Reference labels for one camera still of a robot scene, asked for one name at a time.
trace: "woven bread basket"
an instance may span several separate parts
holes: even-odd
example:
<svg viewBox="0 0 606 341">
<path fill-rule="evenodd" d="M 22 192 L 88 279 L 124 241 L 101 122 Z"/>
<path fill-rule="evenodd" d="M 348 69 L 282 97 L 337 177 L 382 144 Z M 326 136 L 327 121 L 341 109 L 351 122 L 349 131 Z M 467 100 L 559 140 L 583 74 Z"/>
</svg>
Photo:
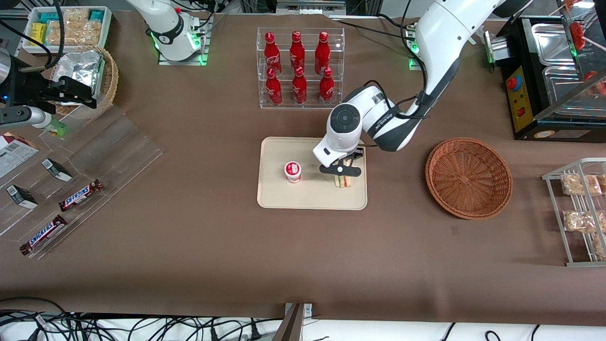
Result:
<svg viewBox="0 0 606 341">
<path fill-rule="evenodd" d="M 112 106 L 113 99 L 116 96 L 116 90 L 118 89 L 118 66 L 116 65 L 116 62 L 113 60 L 112 56 L 106 49 L 102 49 L 94 45 L 89 45 L 80 46 L 76 49 L 75 52 L 86 52 L 90 50 L 94 50 L 103 54 L 103 58 L 105 59 L 105 67 L 103 69 L 103 79 L 101 80 L 101 100 L 97 102 L 97 108 L 85 108 L 85 110 L 79 110 L 77 113 L 74 113 L 74 115 L 72 115 L 72 117 L 74 118 L 80 118 L 83 120 L 91 120 L 107 111 L 107 109 Z M 56 66 L 52 68 L 51 78 L 53 78 L 53 76 L 55 75 L 56 69 Z M 57 108 L 57 113 L 61 115 L 67 115 L 79 106 L 55 105 L 55 107 Z"/>
<path fill-rule="evenodd" d="M 469 220 L 492 218 L 511 199 L 509 167 L 489 145 L 472 138 L 438 144 L 425 166 L 429 191 L 446 211 Z"/>
</svg>

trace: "brown tablecloth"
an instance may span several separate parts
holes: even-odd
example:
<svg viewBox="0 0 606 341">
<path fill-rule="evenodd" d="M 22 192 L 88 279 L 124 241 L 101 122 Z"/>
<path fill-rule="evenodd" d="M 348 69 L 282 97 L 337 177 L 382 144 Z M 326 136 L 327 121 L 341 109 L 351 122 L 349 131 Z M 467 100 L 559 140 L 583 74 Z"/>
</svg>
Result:
<svg viewBox="0 0 606 341">
<path fill-rule="evenodd" d="M 603 157 L 604 145 L 514 141 L 501 75 L 484 67 L 481 44 L 465 46 L 458 75 L 405 149 L 368 151 L 364 210 L 263 209 L 261 141 L 321 137 L 328 112 L 259 108 L 256 28 L 340 24 L 230 15 L 213 30 L 207 66 L 167 67 L 156 65 L 138 13 L 115 17 L 115 103 L 165 153 L 42 260 L 0 242 L 2 297 L 88 312 L 277 317 L 299 301 L 326 319 L 606 325 L 606 270 L 564 267 L 539 178 Z M 345 30 L 346 93 L 372 78 L 393 100 L 418 92 L 421 74 L 408 70 L 398 38 Z M 496 218 L 455 218 L 428 193 L 427 155 L 453 137 L 485 141 L 510 166 L 513 198 Z"/>
</svg>

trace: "beige tray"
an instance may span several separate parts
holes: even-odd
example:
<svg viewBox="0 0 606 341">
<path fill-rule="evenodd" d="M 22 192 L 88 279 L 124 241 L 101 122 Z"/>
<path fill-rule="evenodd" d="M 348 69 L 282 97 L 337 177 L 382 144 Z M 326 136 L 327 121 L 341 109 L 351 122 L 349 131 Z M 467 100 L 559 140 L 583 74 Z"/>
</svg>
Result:
<svg viewBox="0 0 606 341">
<path fill-rule="evenodd" d="M 320 173 L 320 162 L 313 148 L 320 138 L 268 137 L 261 143 L 257 202 L 263 208 L 346 209 L 358 211 L 366 207 L 366 157 L 353 165 L 362 175 L 351 178 L 350 188 L 335 186 L 334 175 Z M 284 165 L 296 161 L 301 165 L 301 181 L 289 183 Z"/>
</svg>

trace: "white robotic arm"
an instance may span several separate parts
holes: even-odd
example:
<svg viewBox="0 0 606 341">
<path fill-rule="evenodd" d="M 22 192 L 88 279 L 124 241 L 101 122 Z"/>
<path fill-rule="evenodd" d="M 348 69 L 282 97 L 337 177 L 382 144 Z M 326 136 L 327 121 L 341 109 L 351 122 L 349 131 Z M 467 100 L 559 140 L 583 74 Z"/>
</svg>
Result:
<svg viewBox="0 0 606 341">
<path fill-rule="evenodd" d="M 178 13 L 170 0 L 126 0 L 150 27 L 160 53 L 172 61 L 189 58 L 201 48 L 200 19 Z"/>
<path fill-rule="evenodd" d="M 503 11 L 501 5 L 520 10 L 531 1 L 435 0 L 421 16 L 416 28 L 418 57 L 427 73 L 426 89 L 419 92 L 406 113 L 384 98 L 375 86 L 354 90 L 330 113 L 326 136 L 313 150 L 316 158 L 329 167 L 346 157 L 356 150 L 362 129 L 382 150 L 395 152 L 402 149 L 455 77 L 459 55 L 467 39 L 496 8 L 500 8 L 502 13 L 508 12 Z"/>
</svg>

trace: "coca-cola bottle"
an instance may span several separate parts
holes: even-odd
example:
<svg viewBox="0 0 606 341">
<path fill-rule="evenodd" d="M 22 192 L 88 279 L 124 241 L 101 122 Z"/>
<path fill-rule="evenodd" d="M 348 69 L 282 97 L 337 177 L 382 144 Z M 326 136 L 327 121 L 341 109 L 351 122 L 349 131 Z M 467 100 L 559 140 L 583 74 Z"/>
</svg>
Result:
<svg viewBox="0 0 606 341">
<path fill-rule="evenodd" d="M 323 106 L 329 106 L 333 101 L 333 88 L 335 87 L 335 81 L 333 81 L 333 69 L 327 66 L 324 69 L 324 77 L 320 80 L 320 104 Z"/>
<path fill-rule="evenodd" d="M 290 65 L 293 70 L 300 66 L 305 72 L 305 48 L 301 43 L 301 33 L 299 31 L 293 32 L 293 44 L 290 46 Z"/>
<path fill-rule="evenodd" d="M 293 78 L 293 100 L 296 104 L 303 104 L 307 101 L 307 80 L 303 76 L 303 68 L 301 66 L 295 69 L 295 77 Z"/>
<path fill-rule="evenodd" d="M 315 71 L 318 75 L 324 72 L 324 68 L 328 66 L 330 61 L 330 46 L 328 46 L 328 33 L 320 32 L 320 42 L 316 47 L 316 65 Z"/>
<path fill-rule="evenodd" d="M 276 76 L 282 73 L 282 64 L 280 63 L 280 49 L 276 45 L 272 32 L 265 34 L 265 60 L 267 67 L 276 71 Z"/>
<path fill-rule="evenodd" d="M 270 104 L 277 107 L 282 103 L 282 87 L 280 81 L 276 78 L 274 69 L 267 69 L 267 80 L 265 82 L 267 95 L 269 96 Z"/>
</svg>

